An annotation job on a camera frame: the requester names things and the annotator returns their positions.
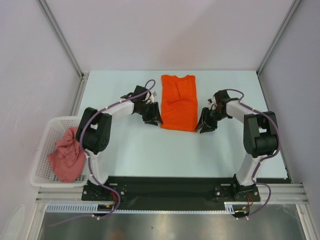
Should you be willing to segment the orange t shirt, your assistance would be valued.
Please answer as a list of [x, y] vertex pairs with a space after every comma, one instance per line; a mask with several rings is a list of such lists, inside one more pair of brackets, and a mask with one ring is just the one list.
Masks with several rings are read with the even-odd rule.
[[162, 75], [161, 128], [194, 132], [198, 123], [196, 77]]

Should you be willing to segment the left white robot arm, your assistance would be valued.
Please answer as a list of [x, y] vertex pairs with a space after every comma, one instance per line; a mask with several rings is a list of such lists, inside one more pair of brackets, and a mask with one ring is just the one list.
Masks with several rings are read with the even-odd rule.
[[112, 123], [123, 117], [138, 114], [147, 125], [160, 126], [163, 120], [156, 93], [137, 85], [133, 92], [120, 97], [119, 101], [100, 110], [87, 107], [80, 120], [76, 140], [84, 151], [88, 164], [89, 181], [94, 183], [93, 194], [100, 200], [110, 196], [111, 188], [105, 184], [107, 170], [99, 170], [98, 155], [103, 152], [111, 137]]

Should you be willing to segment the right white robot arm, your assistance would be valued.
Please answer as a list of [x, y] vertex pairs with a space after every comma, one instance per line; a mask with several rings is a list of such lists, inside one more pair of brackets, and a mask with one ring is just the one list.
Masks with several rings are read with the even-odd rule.
[[272, 111], [259, 111], [243, 102], [241, 97], [230, 97], [228, 89], [219, 90], [208, 99], [201, 110], [195, 130], [201, 134], [218, 128], [223, 119], [236, 119], [243, 124], [245, 157], [230, 185], [215, 187], [216, 201], [244, 202], [258, 196], [257, 174], [267, 159], [280, 152], [281, 138], [277, 118]]

